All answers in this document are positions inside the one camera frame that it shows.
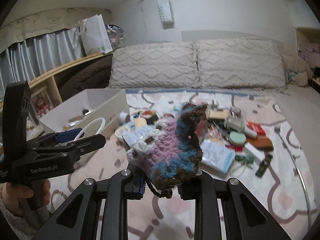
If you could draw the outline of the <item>person's left hand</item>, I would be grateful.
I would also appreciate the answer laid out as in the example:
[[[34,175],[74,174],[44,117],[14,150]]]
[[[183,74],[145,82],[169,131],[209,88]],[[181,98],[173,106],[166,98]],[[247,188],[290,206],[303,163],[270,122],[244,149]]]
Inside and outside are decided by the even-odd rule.
[[[31,188],[25,185],[14,185],[12,183],[5,183],[1,189],[1,199],[5,208],[17,217],[23,216],[23,210],[20,207],[20,199],[31,198],[34,195]],[[48,205],[50,203],[50,181],[44,180],[42,190],[40,191],[42,203]]]

